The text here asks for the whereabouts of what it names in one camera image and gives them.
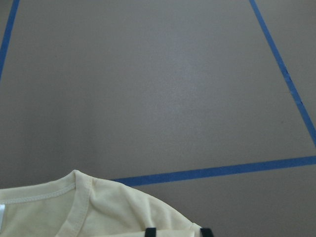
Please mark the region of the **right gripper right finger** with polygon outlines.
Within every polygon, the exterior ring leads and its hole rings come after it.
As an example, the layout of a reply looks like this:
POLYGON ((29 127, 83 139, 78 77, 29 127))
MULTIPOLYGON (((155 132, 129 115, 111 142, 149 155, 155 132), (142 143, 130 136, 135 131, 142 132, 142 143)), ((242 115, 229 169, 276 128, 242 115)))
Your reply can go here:
POLYGON ((200 228, 202 237, 213 237, 213 232, 210 228, 200 228))

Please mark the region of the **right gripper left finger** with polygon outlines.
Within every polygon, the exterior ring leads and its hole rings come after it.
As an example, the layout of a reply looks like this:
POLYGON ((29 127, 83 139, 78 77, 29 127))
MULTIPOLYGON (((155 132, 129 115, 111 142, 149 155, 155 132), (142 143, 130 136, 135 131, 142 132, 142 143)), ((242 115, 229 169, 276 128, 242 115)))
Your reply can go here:
POLYGON ((146 228, 145 237, 156 237, 156 236, 157 236, 156 228, 146 228))

